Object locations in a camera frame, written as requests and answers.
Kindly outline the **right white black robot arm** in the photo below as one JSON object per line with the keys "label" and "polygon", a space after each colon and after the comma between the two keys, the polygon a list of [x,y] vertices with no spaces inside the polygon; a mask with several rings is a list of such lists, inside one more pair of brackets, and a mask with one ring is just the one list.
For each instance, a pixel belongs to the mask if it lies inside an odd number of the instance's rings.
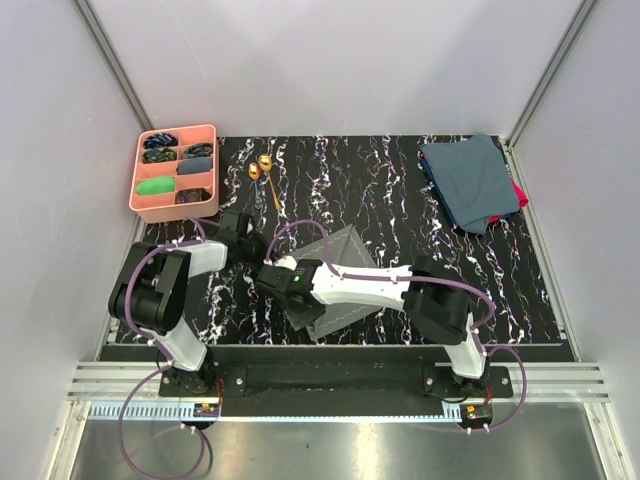
{"label": "right white black robot arm", "polygon": [[266,263],[256,280],[258,291],[304,320],[317,320],[333,305],[364,305],[404,313],[425,339],[444,347],[454,384],[466,396],[476,396],[490,383],[487,353],[472,323],[470,300],[495,305],[479,289],[438,277],[428,260],[391,268],[334,265],[291,256]]}

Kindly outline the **grey stitched cloth napkin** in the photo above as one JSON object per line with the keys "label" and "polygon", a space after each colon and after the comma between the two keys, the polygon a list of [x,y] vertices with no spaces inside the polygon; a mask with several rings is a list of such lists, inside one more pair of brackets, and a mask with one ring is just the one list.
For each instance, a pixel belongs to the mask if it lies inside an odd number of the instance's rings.
{"label": "grey stitched cloth napkin", "polygon": [[[359,268],[377,267],[353,225],[331,233],[328,240],[329,257],[334,265]],[[322,240],[315,241],[289,253],[289,256],[296,260],[323,260],[324,243]],[[300,313],[286,313],[286,317],[295,330],[305,328],[310,339],[316,342],[329,334],[363,320],[368,315],[377,314],[380,310],[381,308],[376,306],[342,303],[327,306],[325,313],[318,318]]]}

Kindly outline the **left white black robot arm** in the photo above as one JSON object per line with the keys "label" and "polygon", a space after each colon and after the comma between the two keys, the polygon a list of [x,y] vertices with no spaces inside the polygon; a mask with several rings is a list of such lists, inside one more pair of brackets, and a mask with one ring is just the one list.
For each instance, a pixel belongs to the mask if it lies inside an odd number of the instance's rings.
{"label": "left white black robot arm", "polygon": [[235,265],[258,267],[267,247],[253,216],[234,211],[221,216],[211,239],[136,242],[110,294],[108,312],[165,356],[167,378],[193,395],[206,395],[215,386],[216,372],[208,347],[184,319],[189,280]]}

